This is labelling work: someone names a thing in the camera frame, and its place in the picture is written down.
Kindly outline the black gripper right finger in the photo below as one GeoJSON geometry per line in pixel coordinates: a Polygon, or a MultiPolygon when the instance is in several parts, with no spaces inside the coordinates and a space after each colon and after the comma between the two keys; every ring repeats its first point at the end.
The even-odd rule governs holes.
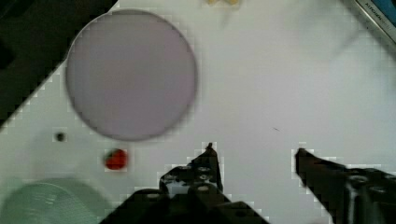
{"type": "Polygon", "coordinates": [[[395,176],[375,168],[348,168],[304,148],[296,174],[332,217],[333,224],[396,224],[395,176]]]}

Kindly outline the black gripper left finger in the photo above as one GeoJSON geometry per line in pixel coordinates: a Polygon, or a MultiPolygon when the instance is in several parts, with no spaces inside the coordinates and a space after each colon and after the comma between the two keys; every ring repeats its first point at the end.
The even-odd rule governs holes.
{"type": "Polygon", "coordinates": [[[160,190],[171,198],[178,194],[187,194],[189,188],[197,184],[211,184],[223,191],[218,153],[212,143],[188,164],[172,168],[159,180],[160,190]]]}

